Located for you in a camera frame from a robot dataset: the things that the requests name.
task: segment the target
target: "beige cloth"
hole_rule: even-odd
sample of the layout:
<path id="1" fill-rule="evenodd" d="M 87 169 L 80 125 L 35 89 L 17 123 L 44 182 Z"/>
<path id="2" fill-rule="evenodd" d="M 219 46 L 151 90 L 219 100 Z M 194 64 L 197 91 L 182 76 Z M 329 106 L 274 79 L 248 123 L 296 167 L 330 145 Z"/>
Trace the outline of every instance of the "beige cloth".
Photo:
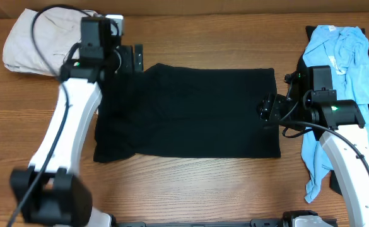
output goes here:
<path id="1" fill-rule="evenodd" d="M 19 16 L 3 47 L 3 62 L 10 71 L 51 75 L 34 49 L 30 28 L 36 11 L 25 9 Z M 73 44 L 80 41 L 82 12 L 53 8 L 38 17 L 35 23 L 36 43 L 51 66 L 59 73 Z"/>

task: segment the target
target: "wooden surface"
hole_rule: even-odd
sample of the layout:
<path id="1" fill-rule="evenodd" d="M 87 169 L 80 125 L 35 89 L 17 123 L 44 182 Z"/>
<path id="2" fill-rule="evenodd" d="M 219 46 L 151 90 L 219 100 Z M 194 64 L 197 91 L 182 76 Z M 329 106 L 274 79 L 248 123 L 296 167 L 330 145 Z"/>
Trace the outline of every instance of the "wooden surface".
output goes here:
<path id="1" fill-rule="evenodd" d="M 52 78 L 4 68 L 3 44 L 14 22 L 0 20 L 0 226 L 15 208 L 9 175 L 15 166 L 27 166 L 40 146 L 57 100 Z M 145 68 L 157 62 L 199 69 L 273 67 L 278 93 L 285 94 L 283 74 L 295 70 L 307 45 L 305 25 L 318 24 L 360 26 L 369 39 L 369 13 L 326 13 L 128 17 L 123 42 L 144 45 Z M 300 156 L 301 138 L 280 137 L 280 159 L 136 155 L 99 164 L 92 161 L 94 120 L 83 147 L 81 178 L 94 205 L 118 221 L 248 221 L 311 209 L 348 225 L 343 198 L 329 189 L 328 177 L 318 198 L 305 202 L 309 174 Z"/>
<path id="2" fill-rule="evenodd" d="M 0 0 L 0 18 L 17 18 L 25 8 L 40 10 L 51 4 L 126 16 L 369 11 L 369 0 L 17 0 L 17 4 L 14 0 Z"/>

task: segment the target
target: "black cable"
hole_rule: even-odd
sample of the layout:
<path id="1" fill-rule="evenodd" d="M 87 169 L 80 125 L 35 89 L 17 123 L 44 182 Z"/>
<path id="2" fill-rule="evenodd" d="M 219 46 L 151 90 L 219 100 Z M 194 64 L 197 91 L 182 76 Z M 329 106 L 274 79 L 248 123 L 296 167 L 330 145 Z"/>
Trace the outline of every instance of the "black cable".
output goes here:
<path id="1" fill-rule="evenodd" d="M 350 146 L 353 151 L 356 153 L 357 157 L 360 157 L 360 160 L 362 161 L 366 171 L 368 172 L 368 175 L 369 175 L 369 166 L 368 166 L 368 163 L 366 162 L 365 160 L 365 157 L 361 154 L 361 152 L 354 146 L 354 144 L 352 144 L 348 139 L 346 139 L 344 136 L 340 135 L 339 133 L 331 130 L 331 129 L 328 129 L 326 127 L 323 127 L 321 125 L 317 125 L 317 124 L 313 124 L 313 123 L 309 123 L 309 122 L 302 122 L 302 121 L 297 121 L 297 120 L 294 120 L 294 121 L 281 121 L 280 122 L 281 125 L 284 124 L 284 125 L 301 125 L 301 126 L 305 126 L 305 127 L 311 127 L 311 128 L 315 128 L 315 129 L 319 129 L 319 130 L 323 130 L 323 131 L 326 131 L 326 132 L 330 132 L 331 134 L 337 136 L 338 138 L 340 138 L 342 141 L 344 141 L 348 146 Z"/>
<path id="2" fill-rule="evenodd" d="M 120 36 L 120 29 L 119 26 L 117 24 L 117 22 L 115 22 L 113 19 L 110 19 L 110 23 L 115 27 L 115 29 L 117 30 L 117 37 Z"/>
<path id="3" fill-rule="evenodd" d="M 303 95 L 303 98 L 302 98 L 302 105 L 303 105 L 303 108 L 305 109 L 305 110 L 307 110 L 308 108 L 306 107 L 306 98 L 307 98 L 307 96 L 308 96 L 308 94 L 310 93 L 310 92 L 312 92 L 313 90 L 307 90 L 306 92 L 305 92 L 305 94 Z"/>
<path id="4" fill-rule="evenodd" d="M 286 135 L 286 131 L 288 130 L 289 128 L 288 127 L 285 127 L 285 129 L 283 130 L 283 136 L 286 137 L 286 138 L 290 138 L 290 139 L 293 139 L 293 138 L 296 138 L 296 137 L 299 137 L 299 136 L 302 136 L 303 134 L 306 134 L 308 132 L 311 132 L 313 131 L 313 129 L 305 129 L 301 132 L 298 132 L 296 133 L 295 135 L 292 135 L 292 136 L 287 136 Z"/>
<path id="5" fill-rule="evenodd" d="M 291 80 L 290 88 L 288 89 L 288 92 L 286 93 L 286 100 L 288 101 L 290 99 L 290 94 L 292 90 L 292 84 L 295 79 Z"/>
<path id="6" fill-rule="evenodd" d="M 292 107 L 292 109 L 280 120 L 280 121 L 283 121 L 283 120 L 285 120 L 287 117 L 289 117 L 291 114 L 292 114 L 292 112 L 298 107 L 298 104 L 299 104 L 299 101 L 297 101 L 296 103 L 295 103 L 295 105 Z"/>
<path id="7" fill-rule="evenodd" d="M 75 54 L 75 52 L 81 47 L 80 43 L 75 43 L 74 45 L 72 45 L 71 49 L 69 50 L 68 53 L 68 57 L 66 58 L 67 60 L 71 60 L 73 55 Z"/>
<path id="8" fill-rule="evenodd" d="M 23 207 L 25 206 L 26 204 L 26 201 L 30 198 L 33 190 L 37 187 L 37 184 L 38 182 L 40 181 L 41 179 L 41 176 L 43 175 L 45 169 L 47 168 L 50 160 L 51 160 L 51 157 L 52 157 L 52 154 L 54 153 L 54 150 L 57 146 L 57 143 L 58 143 L 58 140 L 61 136 L 61 132 L 62 130 L 64 129 L 64 126 L 65 126 L 65 121 L 67 119 L 67 115 L 68 115 L 68 110 L 69 110 L 69 96 L 68 96 L 68 92 L 66 90 L 66 87 L 64 86 L 64 84 L 62 83 L 60 77 L 57 75 L 56 71 L 54 70 L 54 68 L 48 63 L 47 59 L 44 57 L 44 55 L 41 53 L 41 51 L 38 49 L 38 46 L 37 46 L 37 43 L 35 41 L 35 36 L 34 36 L 34 24 L 35 22 L 37 21 L 37 18 L 42 14 L 44 13 L 45 11 L 49 10 L 49 9 L 52 9 L 52 8 L 64 8 L 64 9 L 72 9 L 72 10 L 76 10 L 76 11 L 80 11 L 82 12 L 83 14 L 87 15 L 87 16 L 90 16 L 88 13 L 78 9 L 78 8 L 75 8 L 73 6 L 68 6 L 68 5 L 64 5 L 64 4 L 57 4 L 57 5 L 52 5 L 52 6 L 47 6 L 46 8 L 44 8 L 43 10 L 39 11 L 33 21 L 32 21 L 32 27 L 30 29 L 30 32 L 31 32 L 31 39 L 32 39 L 32 42 L 33 42 L 33 45 L 34 45 L 34 48 L 35 50 L 37 51 L 37 54 L 41 57 L 41 59 L 43 60 L 44 64 L 48 67 L 49 71 L 51 72 L 51 74 L 53 74 L 56 79 L 61 83 L 61 87 L 62 87 L 62 90 L 64 91 L 64 94 L 65 94 L 65 111 L 64 111 L 64 116 L 62 117 L 62 121 L 61 121 L 61 124 L 59 126 L 59 129 L 58 129 L 58 132 L 56 134 L 56 137 L 54 139 L 54 142 L 52 143 L 52 146 L 50 148 L 50 151 L 39 171 L 39 173 L 37 174 L 37 176 L 34 178 L 32 184 L 30 185 L 30 187 L 28 188 L 28 190 L 26 191 L 25 195 L 23 196 L 22 200 L 19 202 L 17 208 L 15 209 L 15 211 L 13 212 L 12 216 L 10 217 L 9 221 L 8 221 L 8 224 L 6 225 L 7 227 L 10 227 L 13 225 L 13 223 L 16 221 L 16 217 L 17 215 L 19 215 L 19 213 L 21 212 L 21 210 L 23 209 Z"/>

